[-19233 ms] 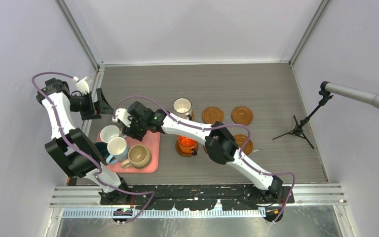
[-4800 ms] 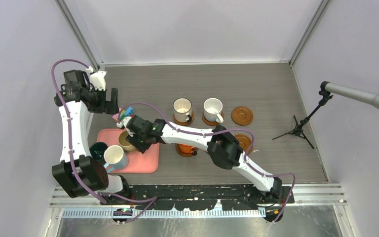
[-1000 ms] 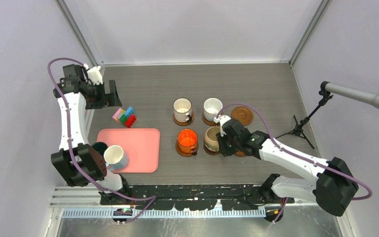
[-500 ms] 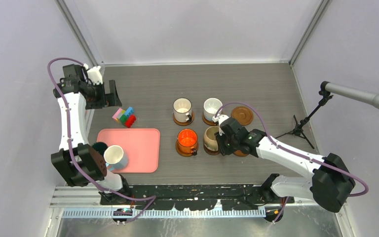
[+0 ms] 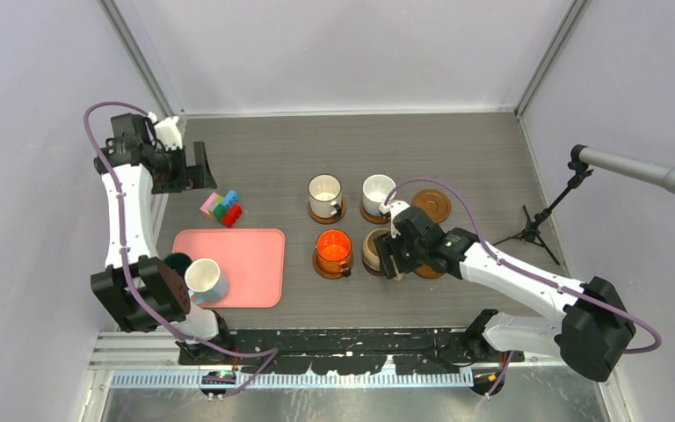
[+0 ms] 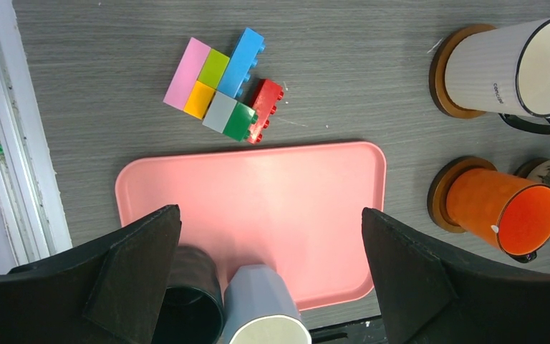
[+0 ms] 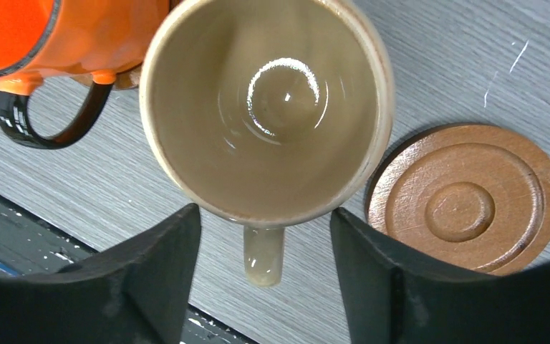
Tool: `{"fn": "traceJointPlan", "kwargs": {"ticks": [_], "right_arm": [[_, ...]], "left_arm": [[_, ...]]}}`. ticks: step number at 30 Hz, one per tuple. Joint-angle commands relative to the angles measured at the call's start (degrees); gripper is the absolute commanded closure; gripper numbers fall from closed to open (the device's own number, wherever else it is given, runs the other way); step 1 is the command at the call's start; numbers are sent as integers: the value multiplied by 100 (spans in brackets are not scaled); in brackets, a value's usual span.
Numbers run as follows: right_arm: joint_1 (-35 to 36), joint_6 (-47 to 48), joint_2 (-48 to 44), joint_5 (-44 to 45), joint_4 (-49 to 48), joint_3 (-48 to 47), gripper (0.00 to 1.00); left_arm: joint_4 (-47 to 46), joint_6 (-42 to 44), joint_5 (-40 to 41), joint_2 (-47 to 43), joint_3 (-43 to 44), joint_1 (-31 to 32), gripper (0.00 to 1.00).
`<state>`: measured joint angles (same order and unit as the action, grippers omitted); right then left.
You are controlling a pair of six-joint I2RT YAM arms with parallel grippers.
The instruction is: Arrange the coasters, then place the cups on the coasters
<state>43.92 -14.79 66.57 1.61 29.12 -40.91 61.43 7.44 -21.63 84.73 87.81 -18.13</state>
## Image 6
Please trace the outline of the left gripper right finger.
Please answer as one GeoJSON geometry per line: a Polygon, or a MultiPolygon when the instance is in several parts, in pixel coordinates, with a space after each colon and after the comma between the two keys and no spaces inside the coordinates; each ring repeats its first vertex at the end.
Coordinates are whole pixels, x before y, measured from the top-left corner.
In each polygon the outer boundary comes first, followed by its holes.
{"type": "Polygon", "coordinates": [[[391,343],[550,343],[550,274],[495,262],[377,209],[362,239],[391,343]]]}

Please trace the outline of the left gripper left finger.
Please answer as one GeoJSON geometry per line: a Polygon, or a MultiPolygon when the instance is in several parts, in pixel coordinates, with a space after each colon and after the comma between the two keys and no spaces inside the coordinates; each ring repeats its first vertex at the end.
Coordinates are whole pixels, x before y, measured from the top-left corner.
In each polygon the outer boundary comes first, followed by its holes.
{"type": "Polygon", "coordinates": [[[180,232],[167,205],[0,274],[0,343],[149,343],[180,232]]]}

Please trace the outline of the dark green mug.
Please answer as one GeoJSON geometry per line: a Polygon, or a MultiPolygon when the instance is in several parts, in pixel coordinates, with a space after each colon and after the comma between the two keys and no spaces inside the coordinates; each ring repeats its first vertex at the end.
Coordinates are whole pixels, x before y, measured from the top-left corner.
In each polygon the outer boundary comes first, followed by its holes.
{"type": "Polygon", "coordinates": [[[217,343],[224,320],[216,263],[197,247],[177,247],[152,342],[217,343]]]}

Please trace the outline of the orange cup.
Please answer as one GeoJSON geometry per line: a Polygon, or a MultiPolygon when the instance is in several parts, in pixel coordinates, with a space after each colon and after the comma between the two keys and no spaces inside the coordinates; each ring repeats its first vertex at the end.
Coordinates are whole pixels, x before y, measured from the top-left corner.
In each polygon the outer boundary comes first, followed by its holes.
{"type": "Polygon", "coordinates": [[[445,210],[460,228],[520,263],[550,239],[550,187],[486,168],[452,183],[445,210]]]}

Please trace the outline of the white mug blue handle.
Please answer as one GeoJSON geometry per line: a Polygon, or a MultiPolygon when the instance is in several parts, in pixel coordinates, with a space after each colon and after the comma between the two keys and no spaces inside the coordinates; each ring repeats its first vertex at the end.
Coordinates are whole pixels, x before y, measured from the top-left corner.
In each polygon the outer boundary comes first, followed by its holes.
{"type": "Polygon", "coordinates": [[[279,274],[265,264],[240,267],[224,293],[224,343],[311,343],[279,274]]]}

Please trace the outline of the pink plastic tray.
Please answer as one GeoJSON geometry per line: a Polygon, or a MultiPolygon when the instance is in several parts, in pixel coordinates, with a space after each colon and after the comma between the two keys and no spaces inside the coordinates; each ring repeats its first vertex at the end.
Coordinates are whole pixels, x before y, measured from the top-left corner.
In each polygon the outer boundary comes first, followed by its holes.
{"type": "Polygon", "coordinates": [[[372,290],[362,210],[383,209],[386,170],[365,141],[141,158],[115,196],[124,225],[178,205],[180,243],[213,259],[222,287],[239,267],[266,264],[310,310],[372,290]]]}

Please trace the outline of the dark walnut coaster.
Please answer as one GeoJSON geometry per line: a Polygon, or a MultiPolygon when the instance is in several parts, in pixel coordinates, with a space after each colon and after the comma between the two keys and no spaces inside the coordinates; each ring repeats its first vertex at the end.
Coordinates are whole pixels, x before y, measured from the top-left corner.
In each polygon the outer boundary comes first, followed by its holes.
{"type": "Polygon", "coordinates": [[[548,160],[548,158],[533,158],[518,167],[514,172],[514,175],[520,178],[527,178],[530,172],[548,160]]]}

